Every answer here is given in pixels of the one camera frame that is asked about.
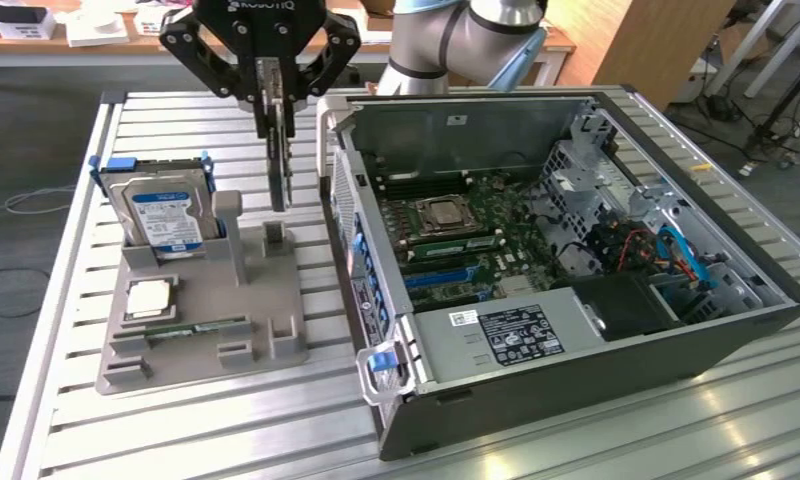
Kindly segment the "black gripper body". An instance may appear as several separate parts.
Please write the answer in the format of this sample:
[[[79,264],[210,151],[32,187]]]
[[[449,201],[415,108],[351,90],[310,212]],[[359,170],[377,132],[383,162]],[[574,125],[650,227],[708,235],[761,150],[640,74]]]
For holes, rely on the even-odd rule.
[[[195,2],[195,18],[229,51],[242,53],[245,41],[255,57],[294,57],[326,19],[323,1]]]

